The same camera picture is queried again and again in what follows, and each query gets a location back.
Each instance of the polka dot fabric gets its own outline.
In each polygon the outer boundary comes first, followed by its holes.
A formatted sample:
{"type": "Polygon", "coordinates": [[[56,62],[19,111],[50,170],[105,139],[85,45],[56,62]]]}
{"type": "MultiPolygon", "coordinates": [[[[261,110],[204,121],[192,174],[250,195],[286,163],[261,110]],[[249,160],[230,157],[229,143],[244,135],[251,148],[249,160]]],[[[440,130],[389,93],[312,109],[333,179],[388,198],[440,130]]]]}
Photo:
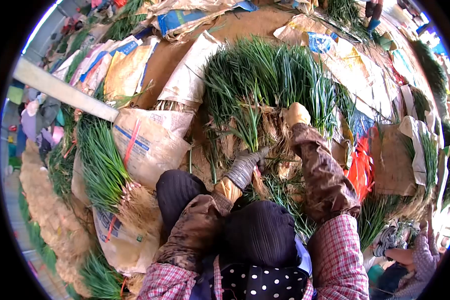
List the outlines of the polka dot fabric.
{"type": "MultiPolygon", "coordinates": [[[[240,263],[223,269],[221,275],[223,300],[300,300],[308,278],[296,267],[278,269],[240,263]]],[[[209,283],[213,291],[214,280],[209,283]]]]}

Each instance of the white pole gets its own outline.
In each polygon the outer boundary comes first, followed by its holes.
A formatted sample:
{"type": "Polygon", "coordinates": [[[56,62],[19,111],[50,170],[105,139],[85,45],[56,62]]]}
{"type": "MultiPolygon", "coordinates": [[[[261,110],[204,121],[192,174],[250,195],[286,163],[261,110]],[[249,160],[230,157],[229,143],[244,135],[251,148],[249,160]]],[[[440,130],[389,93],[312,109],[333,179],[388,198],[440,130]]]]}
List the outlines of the white pole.
{"type": "Polygon", "coordinates": [[[82,93],[45,70],[40,69],[24,57],[20,57],[18,60],[17,66],[13,71],[13,78],[63,103],[104,120],[114,122],[119,115],[118,110],[82,93]]]}

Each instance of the pink plaid shirt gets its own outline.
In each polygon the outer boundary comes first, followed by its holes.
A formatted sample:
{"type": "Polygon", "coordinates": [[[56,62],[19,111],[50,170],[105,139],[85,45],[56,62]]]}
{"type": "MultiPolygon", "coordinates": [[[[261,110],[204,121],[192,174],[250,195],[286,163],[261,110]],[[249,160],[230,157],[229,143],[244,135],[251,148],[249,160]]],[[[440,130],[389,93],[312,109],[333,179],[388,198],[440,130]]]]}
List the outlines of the pink plaid shirt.
{"type": "MultiPolygon", "coordinates": [[[[369,281],[363,267],[357,220],[342,214],[325,222],[308,244],[312,259],[313,284],[319,300],[368,300],[369,281]]],[[[214,263],[214,294],[222,300],[222,280],[218,256],[214,263]]],[[[154,263],[137,300],[187,300],[199,274],[169,263],[154,263]]],[[[302,297],[312,299],[312,282],[302,297]]]]}

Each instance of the pink clothing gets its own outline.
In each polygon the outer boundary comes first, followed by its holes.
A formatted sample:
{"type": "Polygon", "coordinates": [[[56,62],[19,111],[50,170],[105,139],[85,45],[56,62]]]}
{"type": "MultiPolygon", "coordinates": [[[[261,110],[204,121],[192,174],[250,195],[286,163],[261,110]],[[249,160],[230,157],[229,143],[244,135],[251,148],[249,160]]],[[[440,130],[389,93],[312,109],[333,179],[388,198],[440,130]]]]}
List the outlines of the pink clothing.
{"type": "MultiPolygon", "coordinates": [[[[357,220],[342,214],[325,222],[311,238],[308,249],[313,264],[313,284],[319,300],[367,300],[369,281],[363,267],[357,220]]],[[[170,263],[154,263],[137,300],[189,299],[199,274],[170,263]]],[[[214,262],[215,290],[217,300],[222,300],[218,257],[214,262]]],[[[312,283],[308,280],[302,297],[311,300],[312,283]]]]}

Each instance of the beige glove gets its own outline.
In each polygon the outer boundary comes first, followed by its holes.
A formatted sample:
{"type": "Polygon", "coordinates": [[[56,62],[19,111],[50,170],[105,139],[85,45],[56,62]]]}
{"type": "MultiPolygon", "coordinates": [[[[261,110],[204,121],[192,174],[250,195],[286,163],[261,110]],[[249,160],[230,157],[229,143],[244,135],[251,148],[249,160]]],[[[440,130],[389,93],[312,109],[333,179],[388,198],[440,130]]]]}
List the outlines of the beige glove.
{"type": "Polygon", "coordinates": [[[215,185],[215,191],[225,196],[231,203],[235,203],[242,195],[242,191],[228,177],[223,177],[215,185]]]}
{"type": "Polygon", "coordinates": [[[288,109],[282,108],[282,117],[288,127],[292,127],[297,123],[310,124],[311,117],[305,106],[299,102],[294,102],[288,109]]]}

